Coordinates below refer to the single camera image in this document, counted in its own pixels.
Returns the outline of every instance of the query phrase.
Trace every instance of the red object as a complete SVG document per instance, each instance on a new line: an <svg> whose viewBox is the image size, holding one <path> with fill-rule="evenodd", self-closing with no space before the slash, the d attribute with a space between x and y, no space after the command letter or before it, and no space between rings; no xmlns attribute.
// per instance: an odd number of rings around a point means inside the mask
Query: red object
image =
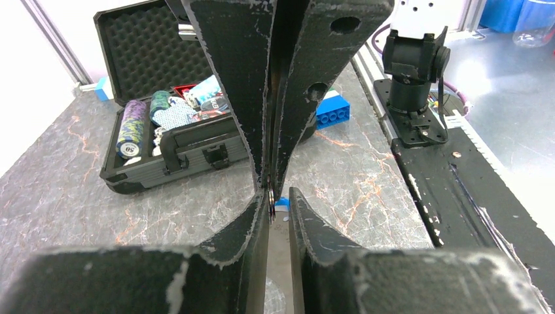
<svg viewBox="0 0 555 314"><path fill-rule="evenodd" d="M191 88L195 87L196 84L186 84L186 85L179 85L173 88L179 97L183 98L183 93L188 92Z"/></svg>

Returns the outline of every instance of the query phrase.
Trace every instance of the black cable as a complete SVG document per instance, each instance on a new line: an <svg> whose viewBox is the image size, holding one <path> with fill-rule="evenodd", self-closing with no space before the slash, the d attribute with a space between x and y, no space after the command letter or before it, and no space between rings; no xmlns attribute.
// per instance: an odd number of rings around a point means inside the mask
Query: black cable
<svg viewBox="0 0 555 314"><path fill-rule="evenodd" d="M438 86L437 86L437 94L438 94L438 96L437 96L437 101L438 101L437 109L438 109L438 113L439 113L439 120L441 121L441 124L443 124L443 128L445 129L444 139L442 141L432 139L432 138L424 135L422 133L423 130L420 130L420 137L424 141L427 141L428 143L436 144L436 145L445 144L449 140L449 134L447 132L447 123L445 123L445 114L443 113L444 106L445 106L445 102L443 101L443 96L444 96L444 89L443 88L444 88L443 78L440 78L439 82L438 82Z"/></svg>

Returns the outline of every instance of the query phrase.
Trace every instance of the white wall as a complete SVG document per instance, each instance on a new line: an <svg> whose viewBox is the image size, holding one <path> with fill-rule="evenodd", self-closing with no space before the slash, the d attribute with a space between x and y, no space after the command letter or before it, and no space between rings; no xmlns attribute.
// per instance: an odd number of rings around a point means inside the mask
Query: white wall
<svg viewBox="0 0 555 314"><path fill-rule="evenodd" d="M124 7L140 0L39 0L94 82L107 70L94 26L96 12Z"/></svg>
<svg viewBox="0 0 555 314"><path fill-rule="evenodd" d="M0 176L73 101L73 81L21 2L0 10Z"/></svg>

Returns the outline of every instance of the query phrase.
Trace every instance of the plastic container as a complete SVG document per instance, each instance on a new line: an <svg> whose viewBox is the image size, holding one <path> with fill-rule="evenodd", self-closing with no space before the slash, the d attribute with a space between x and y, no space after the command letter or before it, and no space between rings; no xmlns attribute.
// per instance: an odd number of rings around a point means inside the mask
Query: plastic container
<svg viewBox="0 0 555 314"><path fill-rule="evenodd" d="M512 33L524 0L488 0L480 19L480 25L500 33Z"/></svg>
<svg viewBox="0 0 555 314"><path fill-rule="evenodd" d="M518 46L535 48L555 33L555 0L525 0L512 37Z"/></svg>

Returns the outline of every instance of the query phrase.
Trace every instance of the case latch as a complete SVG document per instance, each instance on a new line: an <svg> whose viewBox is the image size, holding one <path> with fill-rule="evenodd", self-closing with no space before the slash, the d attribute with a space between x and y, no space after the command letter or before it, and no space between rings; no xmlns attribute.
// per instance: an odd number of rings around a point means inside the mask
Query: case latch
<svg viewBox="0 0 555 314"><path fill-rule="evenodd" d="M229 158L227 156L225 144L203 149L202 153L204 154L206 162L209 163L214 169L219 170L229 166Z"/></svg>

